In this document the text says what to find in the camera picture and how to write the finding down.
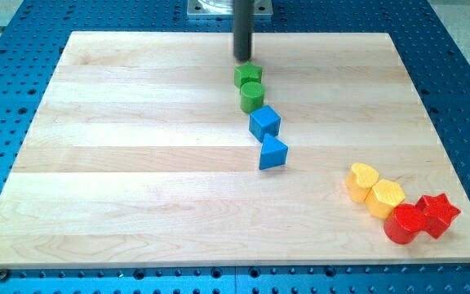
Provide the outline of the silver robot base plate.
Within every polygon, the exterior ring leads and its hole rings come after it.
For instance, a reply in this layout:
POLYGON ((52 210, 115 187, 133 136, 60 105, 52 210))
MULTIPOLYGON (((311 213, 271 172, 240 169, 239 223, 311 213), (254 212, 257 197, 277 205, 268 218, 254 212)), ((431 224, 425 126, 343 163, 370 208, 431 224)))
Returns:
MULTIPOLYGON (((233 0, 188 0, 186 2, 187 15, 190 17, 231 16, 233 14, 233 0)), ((254 0, 255 16, 272 16, 272 0, 254 0)))

